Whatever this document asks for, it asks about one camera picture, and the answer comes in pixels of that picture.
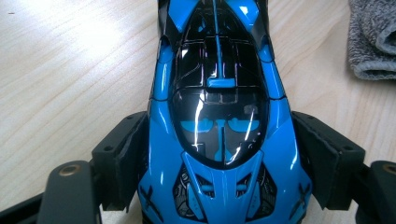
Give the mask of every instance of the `gray cloth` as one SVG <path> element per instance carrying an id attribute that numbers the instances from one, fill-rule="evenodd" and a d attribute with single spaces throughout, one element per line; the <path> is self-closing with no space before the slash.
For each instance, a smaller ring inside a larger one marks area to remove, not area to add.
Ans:
<path id="1" fill-rule="evenodd" d="M 349 62 L 359 78 L 396 79 L 396 0 L 349 0 Z"/>

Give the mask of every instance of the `car body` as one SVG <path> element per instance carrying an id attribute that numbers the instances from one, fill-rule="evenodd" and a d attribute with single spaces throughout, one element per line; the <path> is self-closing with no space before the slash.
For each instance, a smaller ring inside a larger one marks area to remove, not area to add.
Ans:
<path id="1" fill-rule="evenodd" d="M 312 181 L 266 0 L 163 0 L 137 192 L 145 222 L 297 223 Z"/>

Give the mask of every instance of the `wooden surface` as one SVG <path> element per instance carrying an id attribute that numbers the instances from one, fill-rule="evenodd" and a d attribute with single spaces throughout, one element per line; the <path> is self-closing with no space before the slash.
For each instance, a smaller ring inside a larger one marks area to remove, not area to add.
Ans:
<path id="1" fill-rule="evenodd" d="M 347 64 L 344 0 L 270 1 L 276 62 L 293 110 L 396 161 L 396 82 L 356 79 Z M 124 117 L 145 110 L 157 50 L 155 0 L 0 2 L 0 210 L 44 190 L 50 171 L 89 160 Z M 105 213 L 105 223 L 139 223 Z M 321 211 L 304 223 L 354 223 Z"/>

